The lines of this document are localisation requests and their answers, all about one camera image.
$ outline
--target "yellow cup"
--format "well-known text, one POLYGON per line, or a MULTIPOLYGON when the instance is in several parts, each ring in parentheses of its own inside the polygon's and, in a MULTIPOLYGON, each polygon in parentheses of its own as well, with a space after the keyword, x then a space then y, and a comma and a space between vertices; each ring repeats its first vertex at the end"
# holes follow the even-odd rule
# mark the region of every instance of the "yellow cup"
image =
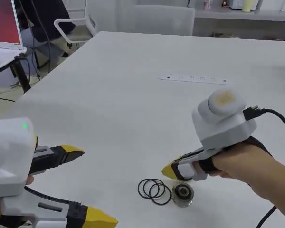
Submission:
POLYGON ((253 2, 254 2, 254 0, 245 0, 242 11, 245 13, 249 13, 251 11, 252 6, 253 6, 253 2))

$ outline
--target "red screen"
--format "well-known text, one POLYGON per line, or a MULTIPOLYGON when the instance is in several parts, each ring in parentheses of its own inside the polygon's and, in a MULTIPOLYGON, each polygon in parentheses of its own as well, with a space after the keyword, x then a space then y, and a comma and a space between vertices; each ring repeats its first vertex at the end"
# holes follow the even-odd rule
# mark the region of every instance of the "red screen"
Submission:
POLYGON ((0 42, 20 43, 11 0, 0 0, 0 42))

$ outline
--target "black o-ring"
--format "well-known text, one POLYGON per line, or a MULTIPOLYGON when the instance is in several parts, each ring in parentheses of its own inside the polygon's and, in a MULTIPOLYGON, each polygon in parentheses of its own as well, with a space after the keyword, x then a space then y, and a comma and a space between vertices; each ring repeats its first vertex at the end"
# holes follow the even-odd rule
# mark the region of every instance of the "black o-ring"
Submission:
POLYGON ((151 194, 149 194, 149 195, 147 194, 145 187, 146 187, 146 184, 147 184, 148 182, 150 182, 150 181, 153 181, 155 184, 158 184, 156 181, 160 182, 161 184, 164 184, 164 183, 163 183, 161 180, 159 180, 159 179, 149 179, 149 180, 147 180, 147 181, 143 184, 142 189, 143 189, 144 194, 145 194, 146 196, 148 196, 149 199, 158 199, 158 198, 162 197, 162 196, 165 194, 166 189, 164 188, 163 191, 162 191, 162 193, 161 193, 160 195, 158 195, 158 194, 160 193, 160 186, 159 186, 159 185, 157 185, 157 193, 156 193, 154 196, 151 196, 151 194))
POLYGON ((160 205, 160 206, 163 206, 163 205, 166 205, 167 203, 169 203, 170 200, 171 200, 171 198, 172 198, 172 192, 171 192, 171 190, 168 188, 167 185, 161 184, 161 183, 156 183, 156 184, 152 185, 152 186, 150 187, 150 190, 149 190, 149 195, 151 196, 151 190, 152 190, 152 188, 153 188, 154 186, 159 187, 160 185, 162 185, 165 189, 168 189, 168 191, 169 191, 169 193, 170 193, 170 196, 169 196, 168 201, 165 202, 165 203, 158 203, 158 202, 156 202, 153 198, 150 198, 150 199, 152 200, 153 203, 155 203, 155 204, 157 204, 157 205, 160 205))
POLYGON ((139 187, 140 187, 140 185, 144 182, 144 181, 149 181, 150 179, 143 179, 141 182, 139 182, 139 184, 138 184, 138 186, 137 186, 137 191, 138 191, 138 194, 141 196, 141 197, 143 197, 144 199, 149 199, 149 197, 146 197, 146 196, 143 196, 142 194, 141 194, 141 192, 139 191, 139 187))
MULTIPOLYGON (((146 191, 145 191, 145 184, 146 184, 146 183, 143 185, 143 192, 144 192, 145 196, 142 195, 141 191, 139 190, 139 187, 141 186, 141 184, 142 184, 144 181, 146 181, 146 183, 149 182, 149 181, 153 181, 155 184, 158 184, 156 181, 159 181, 159 182, 162 183, 162 184, 163 184, 163 182, 162 182, 161 180, 159 180, 159 179, 144 179, 144 180, 142 180, 141 182, 139 182, 139 184, 138 184, 138 186, 137 186, 138 194, 139 194, 141 197, 143 197, 144 199, 151 199, 151 196, 148 195, 148 194, 146 193, 146 191)), ((154 199, 157 199, 157 198, 161 197, 161 196, 165 193, 165 190, 164 190, 164 192, 163 192, 160 196, 158 196, 158 194, 159 194, 159 192, 160 192, 160 187, 157 186, 157 188, 158 188, 158 189, 157 189, 157 193, 155 194, 154 199)))

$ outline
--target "laptop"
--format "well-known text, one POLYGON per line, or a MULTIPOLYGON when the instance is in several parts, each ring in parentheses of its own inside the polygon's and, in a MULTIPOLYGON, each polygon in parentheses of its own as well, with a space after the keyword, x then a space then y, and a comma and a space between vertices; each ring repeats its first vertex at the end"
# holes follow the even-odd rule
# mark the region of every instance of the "laptop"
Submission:
POLYGON ((0 0, 0 69, 20 53, 26 53, 26 48, 23 47, 14 0, 0 0))

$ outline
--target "power strip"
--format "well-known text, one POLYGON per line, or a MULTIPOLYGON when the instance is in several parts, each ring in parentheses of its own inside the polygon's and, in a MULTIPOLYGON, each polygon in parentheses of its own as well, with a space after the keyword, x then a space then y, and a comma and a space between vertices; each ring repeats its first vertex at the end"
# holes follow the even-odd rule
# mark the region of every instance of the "power strip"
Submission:
POLYGON ((219 85, 235 86, 235 83, 226 78, 205 77, 205 76, 191 76, 180 74, 168 74, 160 77, 160 80, 181 81, 181 82, 195 82, 195 83, 209 83, 219 85))

